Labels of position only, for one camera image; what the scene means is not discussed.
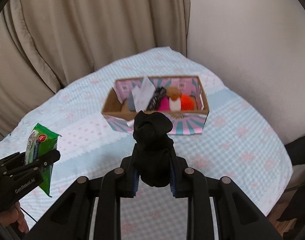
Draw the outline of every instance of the white paper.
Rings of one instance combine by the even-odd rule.
[[[136,112],[139,111],[145,111],[149,105],[150,100],[152,99],[154,92],[155,92],[155,86],[148,77],[144,77],[141,87],[134,87],[134,89],[131,91],[134,98],[134,107],[136,109]]]
[[[128,121],[128,122],[127,122],[127,125],[129,126],[129,128],[133,129],[133,128],[134,128],[134,119]]]
[[[171,111],[176,112],[181,110],[181,101],[180,98],[177,98],[175,101],[169,98],[169,108]]]

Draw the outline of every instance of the wooden floor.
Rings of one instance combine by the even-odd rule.
[[[277,231],[283,236],[284,232],[293,229],[296,219],[290,220],[290,221],[284,221],[284,222],[278,222],[277,219],[280,218],[283,211],[288,206],[288,202],[284,202],[281,204],[276,204],[274,206],[271,213],[268,215],[268,220],[273,224],[273,226],[277,229]]]

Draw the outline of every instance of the light blue bedsheet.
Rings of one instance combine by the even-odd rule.
[[[53,198],[37,188],[21,200],[22,207],[39,219],[76,178],[103,176],[132,153],[132,135],[113,131],[100,112],[116,79],[146,75],[199,75],[210,114],[201,135],[171,136],[176,153],[206,176],[231,177],[267,215],[292,175],[282,142],[266,120],[216,75],[170,48],[115,61],[23,117],[0,142],[0,158],[25,151],[37,122],[62,135],[62,157],[53,169]],[[122,239],[185,239],[186,226],[187,201],[173,198],[169,186],[150,188],[141,182],[136,198],[121,201]]]

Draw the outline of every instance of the beige curtain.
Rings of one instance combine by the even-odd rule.
[[[114,60],[159,46],[186,55],[187,1],[9,0],[0,15],[0,132]]]

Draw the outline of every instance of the open box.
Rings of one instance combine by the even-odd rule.
[[[157,87],[176,86],[183,94],[195,98],[194,110],[189,111],[160,111],[173,123],[169,134],[193,135],[203,131],[204,124],[209,114],[206,94],[198,76],[151,76],[149,80]],[[129,92],[141,86],[143,78],[128,78],[115,81],[106,102],[102,108],[102,115],[115,131],[133,133],[133,120],[137,115],[125,107]]]

